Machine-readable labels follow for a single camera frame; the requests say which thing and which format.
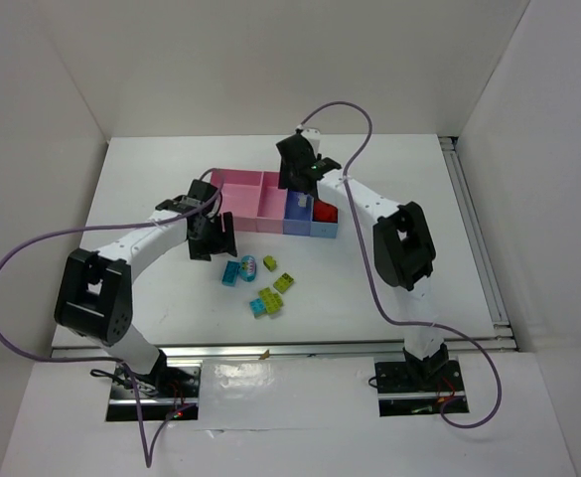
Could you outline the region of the teal long lego brick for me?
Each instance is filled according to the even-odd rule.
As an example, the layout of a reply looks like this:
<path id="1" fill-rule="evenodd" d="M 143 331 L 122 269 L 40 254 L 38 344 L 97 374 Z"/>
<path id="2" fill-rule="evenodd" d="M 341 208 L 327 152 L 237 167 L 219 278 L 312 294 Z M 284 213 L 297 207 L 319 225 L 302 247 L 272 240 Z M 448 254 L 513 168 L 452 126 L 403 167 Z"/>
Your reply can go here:
<path id="1" fill-rule="evenodd" d="M 233 287 L 236 285 L 239 278 L 240 263 L 238 261 L 229 260 L 226 263 L 224 272 L 221 278 L 221 284 L 224 286 Z"/>

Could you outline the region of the teal rounded flower lego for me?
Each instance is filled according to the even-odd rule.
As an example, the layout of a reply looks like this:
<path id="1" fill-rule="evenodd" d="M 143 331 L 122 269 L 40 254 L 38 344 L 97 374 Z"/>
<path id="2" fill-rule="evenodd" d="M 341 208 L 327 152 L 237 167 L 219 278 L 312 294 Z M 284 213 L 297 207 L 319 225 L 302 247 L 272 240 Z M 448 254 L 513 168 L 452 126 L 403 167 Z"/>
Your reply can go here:
<path id="1" fill-rule="evenodd" d="M 257 274 L 256 258 L 249 254 L 243 256 L 240 260 L 238 273 L 242 280 L 253 281 Z"/>

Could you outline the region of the small green lego brick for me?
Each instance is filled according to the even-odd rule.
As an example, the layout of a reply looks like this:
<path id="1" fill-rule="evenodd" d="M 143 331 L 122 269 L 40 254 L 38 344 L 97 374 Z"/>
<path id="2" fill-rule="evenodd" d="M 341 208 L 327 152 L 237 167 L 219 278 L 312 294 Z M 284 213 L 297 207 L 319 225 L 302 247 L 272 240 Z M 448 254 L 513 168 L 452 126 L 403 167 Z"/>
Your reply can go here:
<path id="1" fill-rule="evenodd" d="M 266 255 L 263 258 L 263 264 L 269 271 L 274 271 L 277 268 L 277 262 L 271 255 Z"/>

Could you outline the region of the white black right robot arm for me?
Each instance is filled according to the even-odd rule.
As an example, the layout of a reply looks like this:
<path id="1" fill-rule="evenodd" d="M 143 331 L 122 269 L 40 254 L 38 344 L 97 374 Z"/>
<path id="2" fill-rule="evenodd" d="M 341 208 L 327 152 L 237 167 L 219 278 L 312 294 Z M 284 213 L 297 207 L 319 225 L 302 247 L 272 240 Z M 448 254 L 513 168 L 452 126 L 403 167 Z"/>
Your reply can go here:
<path id="1" fill-rule="evenodd" d="M 352 178 L 347 167 L 318 152 L 319 137 L 316 129 L 298 129 L 276 144 L 279 186 L 348 209 L 359 238 L 371 232 L 373 258 L 362 250 L 365 271 L 393 290 L 401 307 L 395 322 L 404 329 L 405 368 L 412 382 L 424 386 L 448 363 L 430 300 L 436 250 L 424 212 L 415 202 L 389 200 Z"/>

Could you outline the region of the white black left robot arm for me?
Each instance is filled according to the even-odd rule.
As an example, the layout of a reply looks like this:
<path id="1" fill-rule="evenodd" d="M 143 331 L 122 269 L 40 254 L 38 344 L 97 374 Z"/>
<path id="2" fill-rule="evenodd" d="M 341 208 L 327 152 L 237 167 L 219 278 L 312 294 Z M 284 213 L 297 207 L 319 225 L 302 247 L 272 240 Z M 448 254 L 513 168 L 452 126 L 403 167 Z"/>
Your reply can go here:
<path id="1" fill-rule="evenodd" d="M 189 257 L 237 256 L 232 213 L 223 213 L 220 187 L 192 181 L 187 194 L 155 207 L 146 225 L 95 250 L 68 257 L 54 317 L 58 325 L 97 344 L 122 361 L 129 374 L 157 393 L 170 395 L 195 378 L 167 364 L 165 353 L 132 325 L 135 279 L 171 249 L 185 243 Z"/>

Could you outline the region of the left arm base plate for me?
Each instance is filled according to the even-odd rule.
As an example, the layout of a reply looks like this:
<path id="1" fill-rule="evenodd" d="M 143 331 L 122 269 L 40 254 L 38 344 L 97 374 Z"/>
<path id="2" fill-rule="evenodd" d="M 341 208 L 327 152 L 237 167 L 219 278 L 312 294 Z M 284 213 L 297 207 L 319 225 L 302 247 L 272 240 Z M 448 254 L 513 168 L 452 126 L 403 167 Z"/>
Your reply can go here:
<path id="1" fill-rule="evenodd" d="M 194 421 L 199 418 L 202 366 L 186 363 L 180 367 L 180 371 L 184 376 L 177 383 L 166 384 L 161 391 L 141 381 L 137 382 L 145 421 L 162 421 L 170 413 L 174 414 L 174 421 Z M 117 366 L 112 372 L 92 369 L 89 374 L 92 378 L 105 380 L 110 384 L 105 420 L 136 422 L 135 394 L 130 379 L 122 368 Z"/>

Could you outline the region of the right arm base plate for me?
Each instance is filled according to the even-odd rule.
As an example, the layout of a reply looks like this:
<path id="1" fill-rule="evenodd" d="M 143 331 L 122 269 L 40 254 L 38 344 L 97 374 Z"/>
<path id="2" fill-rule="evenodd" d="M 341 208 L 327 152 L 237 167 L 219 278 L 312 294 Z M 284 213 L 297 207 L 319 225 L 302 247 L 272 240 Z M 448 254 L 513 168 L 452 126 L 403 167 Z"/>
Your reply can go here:
<path id="1" fill-rule="evenodd" d="M 367 380 L 377 392 L 381 417 L 468 413 L 469 404 L 457 360 L 449 361 L 430 381 L 416 384 L 402 361 L 375 362 L 374 375 Z"/>

